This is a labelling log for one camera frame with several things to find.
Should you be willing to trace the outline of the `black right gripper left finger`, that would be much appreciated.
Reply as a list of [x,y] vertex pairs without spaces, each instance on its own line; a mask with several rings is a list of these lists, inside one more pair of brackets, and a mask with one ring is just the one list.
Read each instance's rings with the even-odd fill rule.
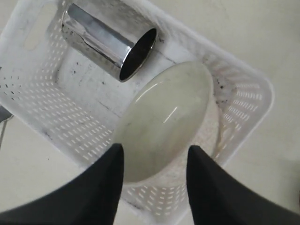
[[123,186],[124,150],[113,144],[92,166],[59,189],[1,212],[2,225],[112,225]]

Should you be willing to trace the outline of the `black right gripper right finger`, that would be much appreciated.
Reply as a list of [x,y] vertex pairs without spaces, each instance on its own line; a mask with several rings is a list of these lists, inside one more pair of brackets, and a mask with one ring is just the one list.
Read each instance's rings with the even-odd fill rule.
[[298,225],[300,216],[253,192],[192,145],[187,193],[196,225]]

